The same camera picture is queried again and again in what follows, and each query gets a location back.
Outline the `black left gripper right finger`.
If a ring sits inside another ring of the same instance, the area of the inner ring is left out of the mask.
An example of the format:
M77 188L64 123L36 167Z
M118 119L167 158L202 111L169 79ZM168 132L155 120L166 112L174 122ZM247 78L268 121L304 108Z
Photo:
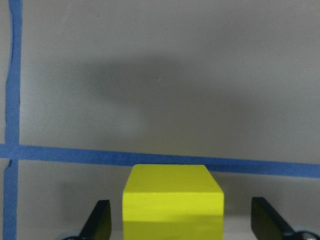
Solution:
M257 240L293 240L296 235L264 197L251 199L251 230Z

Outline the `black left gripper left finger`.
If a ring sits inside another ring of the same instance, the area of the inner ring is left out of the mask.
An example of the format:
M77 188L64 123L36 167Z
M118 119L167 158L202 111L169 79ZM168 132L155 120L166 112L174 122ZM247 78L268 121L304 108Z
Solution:
M111 205L99 200L84 224L78 240L109 240L112 233Z

